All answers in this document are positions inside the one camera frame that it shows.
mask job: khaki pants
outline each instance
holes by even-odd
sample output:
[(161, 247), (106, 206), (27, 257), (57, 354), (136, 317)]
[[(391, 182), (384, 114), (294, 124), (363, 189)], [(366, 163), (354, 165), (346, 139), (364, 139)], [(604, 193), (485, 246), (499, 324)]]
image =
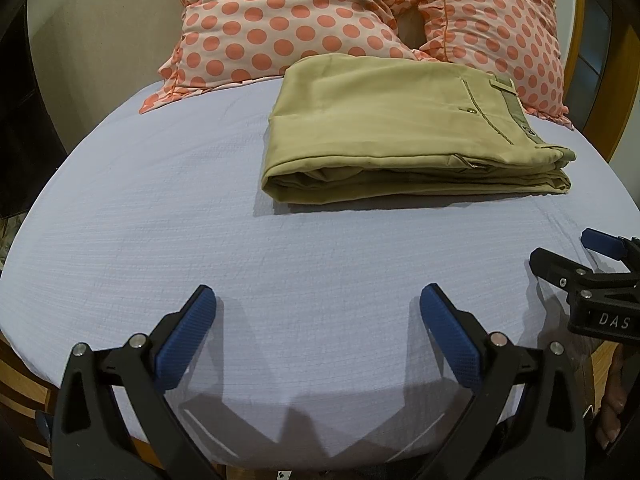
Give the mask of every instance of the khaki pants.
[(513, 84), (466, 66), (326, 54), (287, 70), (262, 188), (321, 204), (388, 194), (554, 192), (574, 153), (529, 127)]

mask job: white sheet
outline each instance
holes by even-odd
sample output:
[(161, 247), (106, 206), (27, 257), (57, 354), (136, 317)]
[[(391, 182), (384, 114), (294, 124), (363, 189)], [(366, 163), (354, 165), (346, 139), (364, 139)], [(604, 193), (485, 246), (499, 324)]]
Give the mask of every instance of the white sheet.
[(640, 212), (580, 133), (530, 118), (577, 153), (565, 196), (290, 208), (259, 189), (280, 85), (138, 115), (156, 84), (73, 151), (0, 280), (0, 330), (37, 374), (60, 384), (74, 343), (119, 346), (205, 283), (218, 316), (170, 404), (212, 460), (321, 470), (422, 453), (460, 414), (468, 393), (420, 321), (427, 283), (488, 331), (586, 352), (565, 330), (564, 294), (530, 274), (529, 253), (543, 246), (622, 270), (588, 254), (580, 232), (637, 236)]

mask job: black cabinet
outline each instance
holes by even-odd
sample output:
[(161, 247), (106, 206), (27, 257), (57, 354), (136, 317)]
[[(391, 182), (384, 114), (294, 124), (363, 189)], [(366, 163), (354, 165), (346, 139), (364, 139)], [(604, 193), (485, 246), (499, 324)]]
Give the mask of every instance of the black cabinet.
[(66, 157), (38, 88), (26, 3), (0, 40), (0, 217), (27, 210)]

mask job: pillowcase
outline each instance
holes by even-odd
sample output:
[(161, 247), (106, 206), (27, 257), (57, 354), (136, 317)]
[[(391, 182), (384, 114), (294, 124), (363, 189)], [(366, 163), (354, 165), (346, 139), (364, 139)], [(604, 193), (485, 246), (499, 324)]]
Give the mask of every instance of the pillowcase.
[(159, 70), (164, 86), (140, 113), (215, 88), (281, 76), (316, 54), (416, 59), (396, 36), (396, 0), (181, 1), (182, 38)]
[(440, 61), (507, 74), (525, 110), (572, 128), (564, 85), (555, 0), (420, 0), (426, 43)]

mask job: polka dot pillow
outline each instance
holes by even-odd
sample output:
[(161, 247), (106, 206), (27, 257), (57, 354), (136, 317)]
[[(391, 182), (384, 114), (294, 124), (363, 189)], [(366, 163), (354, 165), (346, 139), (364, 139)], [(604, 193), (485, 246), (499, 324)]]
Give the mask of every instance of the polka dot pillow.
[(525, 110), (571, 127), (555, 0), (420, 0), (426, 43), (440, 61), (508, 74)]
[(306, 56), (416, 59), (391, 9), (406, 0), (182, 0), (182, 38), (140, 113), (186, 96), (278, 77)]

